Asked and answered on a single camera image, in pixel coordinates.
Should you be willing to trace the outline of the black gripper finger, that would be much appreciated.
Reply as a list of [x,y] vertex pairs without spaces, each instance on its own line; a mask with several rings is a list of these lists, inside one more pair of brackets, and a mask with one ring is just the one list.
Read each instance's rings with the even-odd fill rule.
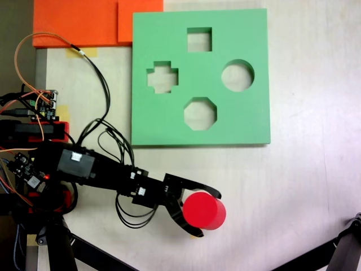
[[203,183],[191,181],[191,180],[188,180],[185,178],[181,178],[180,182],[182,183],[182,187],[184,189],[191,190],[191,191],[202,190],[202,191],[206,191],[207,193],[209,193],[210,195],[212,195],[213,197],[215,197],[217,199],[222,198],[221,193],[217,189],[215,189],[211,186],[204,185]]
[[168,213],[170,214],[171,218],[174,222],[180,226],[184,231],[188,234],[201,238],[204,236],[204,233],[200,228],[196,228],[191,226],[186,219],[184,218],[181,206],[177,199],[173,196],[168,197]]

